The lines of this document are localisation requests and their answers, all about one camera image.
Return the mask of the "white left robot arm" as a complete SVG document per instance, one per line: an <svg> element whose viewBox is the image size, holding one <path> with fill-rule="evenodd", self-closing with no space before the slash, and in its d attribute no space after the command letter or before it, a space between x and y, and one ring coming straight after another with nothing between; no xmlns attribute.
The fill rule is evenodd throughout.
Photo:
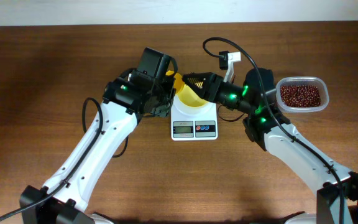
<svg viewBox="0 0 358 224"><path fill-rule="evenodd" d="M118 147L146 117L166 117L172 107L175 78L167 74L173 57L145 48L136 68L109 82L98 112L84 136L41 189L28 186L20 198L24 223L112 223L98 213L85 214L91 194Z"/></svg>

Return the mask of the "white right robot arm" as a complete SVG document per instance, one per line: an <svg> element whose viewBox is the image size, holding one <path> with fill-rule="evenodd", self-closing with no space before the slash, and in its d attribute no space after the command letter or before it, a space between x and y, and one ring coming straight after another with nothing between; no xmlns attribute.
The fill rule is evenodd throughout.
<svg viewBox="0 0 358 224"><path fill-rule="evenodd" d="M316 196L316 213L298 212L278 223L358 223L358 172L312 145L279 110L271 70L250 70L242 86L212 73L190 73L182 80L200 98L247 116L252 142L284 162Z"/></svg>

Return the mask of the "yellow plastic measuring scoop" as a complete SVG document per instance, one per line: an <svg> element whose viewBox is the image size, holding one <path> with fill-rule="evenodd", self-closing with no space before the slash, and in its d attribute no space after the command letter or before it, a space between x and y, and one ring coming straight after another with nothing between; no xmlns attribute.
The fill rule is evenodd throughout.
<svg viewBox="0 0 358 224"><path fill-rule="evenodd" d="M176 72L176 74L174 74L172 70L166 72L163 86L168 88L171 97L179 97L184 94L186 85L182 78L183 76L178 72Z"/></svg>

